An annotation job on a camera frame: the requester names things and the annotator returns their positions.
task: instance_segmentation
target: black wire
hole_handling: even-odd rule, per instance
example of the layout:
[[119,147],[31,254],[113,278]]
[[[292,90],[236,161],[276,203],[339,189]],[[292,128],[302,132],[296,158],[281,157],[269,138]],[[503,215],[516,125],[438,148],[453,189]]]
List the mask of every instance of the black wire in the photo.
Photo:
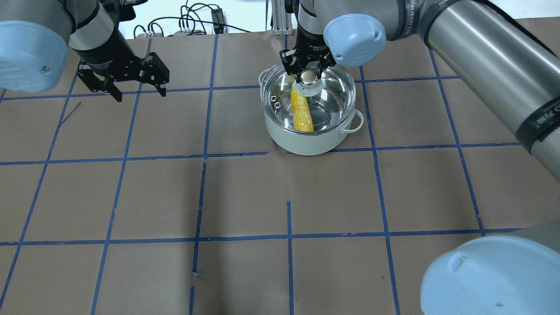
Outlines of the black wire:
[[[190,12],[190,8],[189,8],[189,9],[187,10],[187,12],[186,12],[186,16],[187,16],[187,17],[191,17],[190,14],[189,14],[189,12]],[[196,13],[196,12],[194,12],[194,11],[192,11],[192,13],[194,13],[194,15],[197,16],[198,21],[200,21],[200,16],[198,15],[198,13]],[[204,24],[202,24],[202,22],[200,22],[200,25],[202,26],[202,30],[207,34],[207,32],[206,32],[206,27],[204,27]]]
[[[219,5],[217,5],[217,4],[215,4],[215,3],[210,3],[209,6],[216,6],[216,8],[221,9],[221,7],[220,7]],[[185,2],[185,7],[187,7],[187,8],[189,7],[189,0],[186,0],[186,2]]]
[[[186,11],[186,15],[190,16],[190,13],[192,12],[192,13],[194,13],[194,15],[197,16],[198,20],[200,21],[200,16],[198,15],[198,13],[196,13],[196,10],[193,10],[193,7],[197,4],[200,4],[200,3],[195,3],[192,6],[188,7],[188,10]],[[202,26],[202,29],[204,30],[204,32],[207,34],[206,27],[204,27],[204,24],[200,23],[200,25]]]
[[202,10],[202,8],[206,8],[206,7],[209,8],[210,10],[213,10],[212,7],[210,6],[211,4],[204,4],[204,3],[200,3],[200,2],[197,2],[197,3],[193,4],[192,6],[190,6],[190,8],[192,9],[194,6],[197,6],[197,5],[200,6],[200,7],[196,10]]
[[[185,10],[188,10],[188,9],[189,9],[189,7],[187,7],[186,5],[185,5],[185,6],[181,6],[181,17],[184,16],[184,14],[183,14],[183,8],[185,8]],[[183,19],[179,20],[179,23],[181,23],[181,22],[183,22],[183,25],[185,25],[185,21],[184,21]],[[186,25],[187,25],[188,28],[190,28],[190,25],[189,25],[189,21],[188,21],[188,20],[187,20],[187,22],[186,22]],[[194,29],[196,28],[196,25],[197,25],[196,22],[193,21],[193,28],[192,28],[192,30],[194,30]]]
[[160,28],[160,30],[161,30],[161,37],[165,37],[165,36],[164,36],[164,29],[163,29],[163,28],[161,27],[161,25],[159,25],[158,23],[152,23],[152,33],[153,33],[154,35],[156,35],[156,32],[153,30],[153,25],[154,25],[154,24],[157,25],[157,27]]
[[144,26],[142,26],[142,25],[136,25],[136,26],[134,27],[134,32],[133,32],[134,38],[136,38],[136,30],[137,30],[139,27],[144,31],[144,33],[146,33],[146,29],[144,28]]
[[[158,18],[152,20],[150,23],[148,23],[148,25],[154,23],[155,21],[163,20],[163,19],[165,19],[165,18],[176,18],[176,19],[178,19],[178,20],[184,18],[184,19],[189,20],[189,21],[195,21],[195,19],[193,19],[193,18],[184,17],[184,16],[183,16],[183,17],[178,17],[178,16],[162,16],[162,17],[158,17]],[[208,24],[214,24],[214,25],[220,25],[220,26],[227,26],[227,27],[231,27],[232,29],[240,30],[240,31],[246,32],[246,33],[250,33],[250,32],[251,32],[251,31],[247,31],[247,30],[241,29],[241,28],[236,27],[236,26],[229,25],[229,24],[222,24],[222,23],[217,23],[217,22],[208,22],[208,21],[201,21],[201,20],[196,20],[196,21],[199,22],[199,23],[208,23]]]

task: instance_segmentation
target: black power adapter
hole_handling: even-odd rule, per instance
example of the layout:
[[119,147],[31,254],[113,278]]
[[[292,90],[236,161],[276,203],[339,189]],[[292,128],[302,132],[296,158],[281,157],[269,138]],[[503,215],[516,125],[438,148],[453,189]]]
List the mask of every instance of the black power adapter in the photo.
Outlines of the black power adapter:
[[223,16],[222,8],[219,9],[212,9],[212,22],[214,24],[214,34],[223,34],[226,19]]

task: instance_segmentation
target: cable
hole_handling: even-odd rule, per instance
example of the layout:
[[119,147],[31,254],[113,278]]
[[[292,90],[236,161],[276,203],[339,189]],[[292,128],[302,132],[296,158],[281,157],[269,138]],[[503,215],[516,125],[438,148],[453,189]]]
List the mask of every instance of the cable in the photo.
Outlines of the cable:
[[164,36],[164,29],[163,29],[163,28],[161,27],[161,25],[159,25],[158,23],[152,23],[152,33],[153,33],[154,35],[156,35],[156,32],[153,30],[153,25],[154,25],[154,24],[157,25],[157,27],[160,28],[160,30],[161,30],[161,37],[165,37],[165,36]]
[[[193,10],[193,7],[197,4],[200,4],[200,3],[195,3],[192,6],[190,6],[186,11],[186,15],[190,17],[190,13],[192,12],[192,13],[194,13],[194,15],[197,16],[198,20],[200,21],[200,16],[198,15],[198,13],[196,13],[196,10]],[[206,27],[204,27],[204,24],[202,24],[202,22],[201,22],[200,25],[202,26],[202,29],[204,30],[204,32],[207,34]]]
[[[193,7],[196,6],[196,5],[199,5],[200,8],[195,10],[195,9],[193,9]],[[201,10],[202,8],[206,8],[206,7],[209,8],[210,10],[213,10],[213,8],[211,7],[211,4],[204,4],[204,3],[200,3],[200,2],[197,2],[197,3],[193,4],[192,6],[190,6],[190,9],[192,9],[193,11],[197,11],[197,10]]]
[[196,31],[196,32],[191,32],[191,33],[190,33],[189,35],[187,35],[187,36],[197,35],[197,34],[204,34],[204,35],[207,35],[207,34],[206,34],[205,32],[203,32],[203,31]]
[[184,19],[186,19],[186,20],[189,20],[189,21],[196,21],[196,22],[199,22],[199,23],[208,23],[208,24],[213,24],[213,25],[227,26],[227,27],[231,27],[232,29],[240,30],[240,31],[246,32],[246,33],[250,33],[250,32],[251,32],[251,31],[247,31],[247,30],[241,29],[241,28],[236,27],[236,26],[229,25],[229,24],[222,24],[222,23],[216,23],[216,22],[208,22],[208,21],[195,20],[195,19],[193,19],[193,18],[184,17],[184,16],[182,16],[182,17],[177,17],[177,16],[163,16],[163,17],[158,17],[158,18],[152,20],[150,23],[148,23],[148,25],[151,25],[151,24],[154,23],[155,21],[163,20],[163,19],[165,19],[165,18],[176,18],[176,19],[178,19],[178,20],[181,20],[182,18],[184,18]]
[[[187,16],[187,17],[191,17],[191,16],[190,16],[190,13],[191,13],[191,12],[194,13],[194,15],[197,16],[198,20],[195,20],[195,19],[192,19],[192,20],[191,20],[191,21],[193,22],[192,30],[196,29],[196,28],[197,28],[197,22],[196,22],[196,21],[200,21],[200,16],[198,15],[198,13],[195,12],[196,10],[191,10],[192,7],[181,6],[181,17],[185,16],[185,15],[183,14],[183,8],[187,9],[187,12],[186,12],[186,16]],[[204,27],[204,24],[200,23],[200,25],[202,26],[202,30],[204,31],[204,33],[205,33],[205,34],[208,34],[208,33],[206,32],[206,27]]]
[[144,31],[144,34],[146,34],[146,29],[144,28],[144,26],[142,26],[142,25],[136,25],[136,26],[134,27],[134,32],[133,32],[134,38],[136,38],[136,30],[137,30],[139,27]]

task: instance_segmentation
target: silver robot arm segment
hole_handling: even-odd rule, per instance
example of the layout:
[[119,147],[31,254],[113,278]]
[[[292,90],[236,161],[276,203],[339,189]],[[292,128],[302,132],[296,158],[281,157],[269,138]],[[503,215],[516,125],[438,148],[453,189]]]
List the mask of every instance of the silver robot arm segment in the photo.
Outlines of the silver robot arm segment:
[[302,0],[299,12],[297,44],[281,52],[288,74],[299,80],[307,64],[286,60],[286,54],[313,52],[299,40],[307,27],[324,38],[329,55],[346,67],[374,59],[386,40],[419,34],[560,182],[560,61],[492,3]]

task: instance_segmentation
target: cooking pot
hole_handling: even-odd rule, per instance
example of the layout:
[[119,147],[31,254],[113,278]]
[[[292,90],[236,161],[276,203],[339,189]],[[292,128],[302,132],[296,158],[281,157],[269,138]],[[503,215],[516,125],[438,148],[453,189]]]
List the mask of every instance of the cooking pot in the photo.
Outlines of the cooking pot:
[[[321,75],[321,90],[307,97],[314,131],[298,131],[293,125],[290,94],[295,76],[286,74],[282,63],[259,76],[264,121],[271,138],[282,148],[299,155],[317,155],[338,146],[349,133],[363,126],[363,114],[355,109],[356,86],[348,71],[339,65]],[[360,125],[348,129],[357,115]]]

